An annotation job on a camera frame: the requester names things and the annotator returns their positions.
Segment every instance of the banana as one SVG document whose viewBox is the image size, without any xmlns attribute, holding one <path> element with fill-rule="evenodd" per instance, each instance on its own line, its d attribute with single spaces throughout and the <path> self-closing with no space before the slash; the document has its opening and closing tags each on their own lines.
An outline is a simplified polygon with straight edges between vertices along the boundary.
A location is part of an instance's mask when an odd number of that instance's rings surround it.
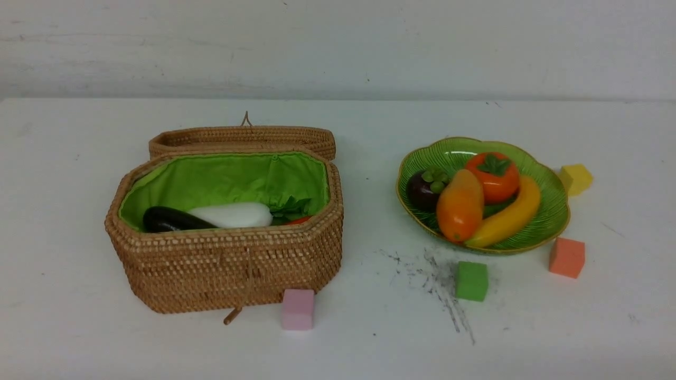
<svg viewBox="0 0 676 380">
<path fill-rule="evenodd" d="M 501 212 L 483 220 L 474 235 L 464 243 L 470 248 L 484 248 L 519 232 L 537 214 L 540 188 L 533 178 L 521 175 L 516 199 Z"/>
</svg>

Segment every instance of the green fabric lining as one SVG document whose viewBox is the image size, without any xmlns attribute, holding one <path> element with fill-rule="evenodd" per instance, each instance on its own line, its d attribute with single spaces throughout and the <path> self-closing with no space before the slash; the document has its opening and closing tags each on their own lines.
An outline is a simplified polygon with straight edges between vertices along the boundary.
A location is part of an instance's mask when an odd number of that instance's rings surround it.
<svg viewBox="0 0 676 380">
<path fill-rule="evenodd" d="M 329 202 L 324 164 L 300 152 L 219 153 L 175 158 L 140 178 L 120 207 L 120 218 L 143 230 L 143 213 L 152 206 L 181 211 L 196 207 L 254 201 L 271 208 L 290 197 L 311 199 L 305 214 Z"/>
</svg>

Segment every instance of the white wall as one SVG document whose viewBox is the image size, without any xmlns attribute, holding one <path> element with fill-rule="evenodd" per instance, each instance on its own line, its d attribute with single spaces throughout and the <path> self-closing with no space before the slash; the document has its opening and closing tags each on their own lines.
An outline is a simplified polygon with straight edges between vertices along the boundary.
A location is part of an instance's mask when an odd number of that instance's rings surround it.
<svg viewBox="0 0 676 380">
<path fill-rule="evenodd" d="M 676 99 L 675 0 L 2 0 L 1 96 Z"/>
</svg>

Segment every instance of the woven basket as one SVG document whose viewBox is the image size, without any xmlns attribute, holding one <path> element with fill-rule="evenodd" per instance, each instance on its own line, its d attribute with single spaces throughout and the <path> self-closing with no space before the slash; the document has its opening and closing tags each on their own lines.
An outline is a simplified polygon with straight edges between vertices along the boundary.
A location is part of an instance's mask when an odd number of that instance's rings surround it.
<svg viewBox="0 0 676 380">
<path fill-rule="evenodd" d="M 249 112 L 240 126 L 188 128 L 160 133 L 149 143 L 150 158 L 164 153 L 190 153 L 215 147 L 294 147 L 302 146 L 331 161 L 336 157 L 333 133 L 307 126 L 254 126 Z"/>
<path fill-rule="evenodd" d="M 153 158 L 120 182 L 105 229 L 122 261 L 132 291 L 160 313 L 235 308 L 278 303 L 288 288 L 322 289 L 342 258 L 343 196 L 338 169 L 303 147 L 220 147 L 210 153 L 303 152 L 325 166 L 329 203 L 302 224 L 248 229 L 140 233 L 118 216 L 135 181 L 184 152 Z"/>
</svg>

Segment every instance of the basket lid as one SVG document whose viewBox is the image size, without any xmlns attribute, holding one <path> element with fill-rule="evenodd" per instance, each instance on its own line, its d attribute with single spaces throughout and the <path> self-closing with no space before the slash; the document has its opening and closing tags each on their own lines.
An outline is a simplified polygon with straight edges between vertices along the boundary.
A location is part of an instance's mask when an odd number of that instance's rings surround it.
<svg viewBox="0 0 676 380">
<path fill-rule="evenodd" d="M 151 159 L 169 152 L 190 153 L 219 147 L 304 147 L 329 161 L 336 154 L 335 138 L 330 130 L 307 126 L 254 126 L 249 121 L 248 111 L 239 126 L 170 130 L 149 142 Z"/>
</svg>

